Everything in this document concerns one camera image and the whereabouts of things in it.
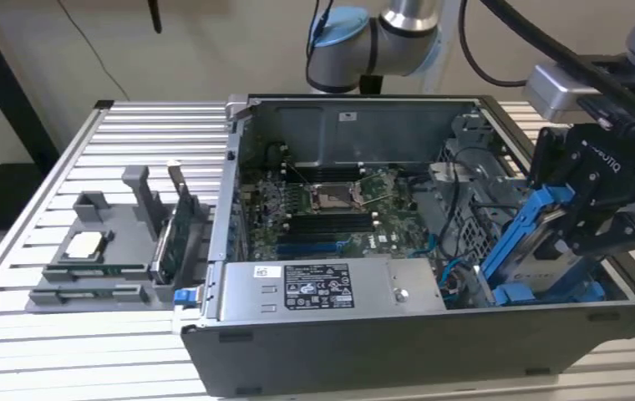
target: black pole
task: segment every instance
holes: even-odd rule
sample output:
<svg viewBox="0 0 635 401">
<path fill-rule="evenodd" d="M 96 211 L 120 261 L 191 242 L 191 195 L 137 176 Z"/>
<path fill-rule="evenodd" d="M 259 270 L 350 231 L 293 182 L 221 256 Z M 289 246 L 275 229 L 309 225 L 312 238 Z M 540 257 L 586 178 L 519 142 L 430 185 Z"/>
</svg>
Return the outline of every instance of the black pole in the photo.
<svg viewBox="0 0 635 401">
<path fill-rule="evenodd" d="M 382 94 L 382 75 L 362 75 L 360 76 L 360 94 Z"/>
<path fill-rule="evenodd" d="M 0 110 L 17 138 L 24 144 L 30 158 L 42 175 L 48 175 L 57 162 L 57 149 L 52 144 L 36 110 L 32 108 L 28 96 L 17 82 L 16 75 L 0 51 Z"/>
</svg>

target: slotted metal platform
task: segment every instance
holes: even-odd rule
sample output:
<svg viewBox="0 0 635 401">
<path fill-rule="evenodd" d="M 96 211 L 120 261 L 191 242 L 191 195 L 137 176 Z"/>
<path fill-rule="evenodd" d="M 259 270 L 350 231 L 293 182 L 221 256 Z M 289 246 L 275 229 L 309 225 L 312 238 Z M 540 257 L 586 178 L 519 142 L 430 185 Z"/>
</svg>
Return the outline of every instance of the slotted metal platform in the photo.
<svg viewBox="0 0 635 401">
<path fill-rule="evenodd" d="M 526 103 L 503 103 L 535 139 L 542 121 Z M 221 174 L 223 103 L 116 103 L 96 110 L 0 245 L 0 400 L 209 400 L 172 334 L 172 312 L 24 313 L 42 264 L 75 220 L 81 190 L 132 203 L 120 176 L 149 165 L 149 185 L 176 201 L 165 162 L 180 160 L 192 193 L 215 203 Z M 556 377 L 380 388 L 271 399 L 635 399 L 635 338 L 603 344 Z"/>
</svg>

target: blue tab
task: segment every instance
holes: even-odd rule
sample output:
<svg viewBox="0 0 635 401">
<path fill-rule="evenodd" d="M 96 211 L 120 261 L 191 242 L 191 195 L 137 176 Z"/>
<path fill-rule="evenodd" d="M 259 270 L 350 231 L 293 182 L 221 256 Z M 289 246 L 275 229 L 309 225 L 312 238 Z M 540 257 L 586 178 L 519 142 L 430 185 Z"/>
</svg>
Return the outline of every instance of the blue tab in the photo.
<svg viewBox="0 0 635 401">
<path fill-rule="evenodd" d="M 320 20 L 321 13 L 317 13 L 311 32 L 315 31 L 315 26 Z M 352 38 L 367 26 L 370 20 L 368 11 L 360 7 L 335 7 L 330 10 L 328 23 L 317 42 L 316 48 L 330 46 L 339 42 L 344 42 Z"/>
<path fill-rule="evenodd" d="M 498 286 L 494 290 L 494 298 L 496 305 L 500 306 L 527 304 L 536 301 L 531 289 L 520 282 L 510 282 Z"/>
<path fill-rule="evenodd" d="M 199 305 L 199 291 L 196 288 L 181 288 L 173 292 L 173 305 L 195 307 Z"/>
</svg>

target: warning label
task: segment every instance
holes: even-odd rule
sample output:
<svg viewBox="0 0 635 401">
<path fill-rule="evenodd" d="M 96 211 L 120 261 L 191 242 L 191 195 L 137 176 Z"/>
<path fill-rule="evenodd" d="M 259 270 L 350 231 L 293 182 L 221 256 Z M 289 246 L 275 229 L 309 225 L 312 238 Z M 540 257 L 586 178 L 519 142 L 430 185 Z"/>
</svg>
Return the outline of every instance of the warning label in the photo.
<svg viewBox="0 0 635 401">
<path fill-rule="evenodd" d="M 285 266 L 285 307 L 291 311 L 355 307 L 347 263 Z"/>
</svg>

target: black cable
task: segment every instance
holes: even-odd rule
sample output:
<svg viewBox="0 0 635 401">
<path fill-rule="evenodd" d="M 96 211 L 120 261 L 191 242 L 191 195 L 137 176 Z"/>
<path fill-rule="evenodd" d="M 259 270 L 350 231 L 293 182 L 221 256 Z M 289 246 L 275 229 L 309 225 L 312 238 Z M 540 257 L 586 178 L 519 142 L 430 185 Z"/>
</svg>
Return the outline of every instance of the black cable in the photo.
<svg viewBox="0 0 635 401">
<path fill-rule="evenodd" d="M 483 71 L 482 67 L 478 65 L 476 60 L 474 59 L 474 55 L 471 54 L 470 45 L 466 43 L 466 4 L 468 0 L 462 0 L 462 6 L 459 7 L 459 20 L 458 20 L 458 30 L 459 30 L 459 43 L 462 44 L 463 56 L 466 57 L 466 61 L 470 64 L 471 68 L 476 75 L 491 85 L 500 86 L 503 88 L 519 88 L 526 86 L 526 79 L 520 81 L 502 81 L 500 79 L 495 79 Z"/>
<path fill-rule="evenodd" d="M 119 88 L 119 90 L 121 91 L 121 94 L 125 96 L 127 101 L 129 101 L 129 100 L 131 100 L 131 99 L 129 99 L 129 95 L 127 94 L 125 89 L 121 87 L 121 85 L 119 84 L 119 82 L 117 82 L 117 80 L 115 79 L 115 77 L 112 76 L 112 74 L 109 74 L 109 71 L 107 70 L 107 67 L 104 66 L 103 58 L 99 56 L 97 50 L 95 49 L 95 46 L 92 46 L 92 42 L 91 42 L 91 40 L 87 38 L 87 35 L 84 34 L 83 29 L 80 28 L 80 26 L 79 26 L 77 23 L 75 22 L 75 18 L 72 18 L 70 12 L 68 11 L 66 7 L 65 7 L 64 4 L 62 4 L 62 0 L 56 0 L 56 1 L 57 1 L 57 5 L 60 6 L 60 8 L 61 8 L 62 11 L 64 11 L 64 15 L 65 15 L 65 16 L 68 17 L 68 19 L 70 20 L 70 23 L 72 23 L 72 25 L 75 26 L 75 29 L 77 30 L 77 32 L 80 33 L 80 36 L 83 36 L 84 41 L 87 42 L 88 46 L 91 47 L 91 50 L 92 50 L 92 52 L 95 53 L 95 57 L 97 58 L 99 65 L 100 65 L 100 67 L 103 68 L 104 73 L 107 74 L 107 76 L 109 77 L 109 79 L 112 80 L 112 82 L 115 83 L 115 85 L 117 85 L 117 88 Z"/>
<path fill-rule="evenodd" d="M 575 79 L 582 80 L 635 118 L 635 95 L 551 36 L 548 36 L 504 0 L 482 0 L 482 4 L 516 35 L 548 56 Z"/>
<path fill-rule="evenodd" d="M 312 45 L 312 41 L 309 39 L 313 37 L 313 25 L 315 19 L 317 18 L 317 8 L 320 8 L 320 0 L 315 0 L 313 16 L 309 18 L 309 27 L 307 27 L 305 58 L 309 58 L 309 47 Z"/>
<path fill-rule="evenodd" d="M 450 163 L 451 163 L 451 172 L 452 172 L 452 175 L 454 175 L 454 190 L 451 192 L 452 196 L 451 196 L 450 211 L 447 213 L 447 220 L 443 224 L 442 230 L 439 231 L 439 237 L 436 238 L 436 243 L 439 245 L 439 252 L 450 260 L 454 260 L 455 256 L 452 256 L 446 251 L 446 248 L 443 247 L 443 239 L 447 235 L 447 231 L 450 230 L 451 222 L 454 221 L 454 217 L 456 215 L 456 205 L 459 203 L 459 190 L 460 190 L 459 174 L 456 173 L 456 164 L 463 165 L 463 163 L 459 162 L 458 157 L 466 150 L 480 150 L 480 151 L 488 152 L 488 154 L 491 154 L 491 151 L 486 148 L 482 148 L 479 146 L 464 146 L 462 149 L 459 149 L 459 151 L 451 157 L 451 162 Z"/>
<path fill-rule="evenodd" d="M 474 203 L 471 207 L 488 209 L 512 209 L 514 211 L 520 210 L 520 206 L 515 203 Z"/>
<path fill-rule="evenodd" d="M 321 12 L 320 19 L 317 20 L 317 23 L 315 24 L 315 17 L 317 16 L 317 13 L 313 14 L 312 21 L 309 23 L 309 31 L 312 31 L 312 35 L 308 35 L 307 40 L 308 40 L 308 49 L 307 49 L 307 61 L 305 61 L 305 80 L 309 82 L 309 62 L 313 58 L 313 52 L 315 52 L 315 45 L 317 44 L 317 39 L 321 36 L 323 30 L 325 29 L 325 25 L 328 24 L 328 18 L 330 18 L 330 10 L 332 9 L 332 3 L 335 0 L 328 1 L 328 6 L 325 7 L 325 11 Z M 315 0 L 315 6 L 319 7 L 320 5 L 320 0 Z"/>
</svg>

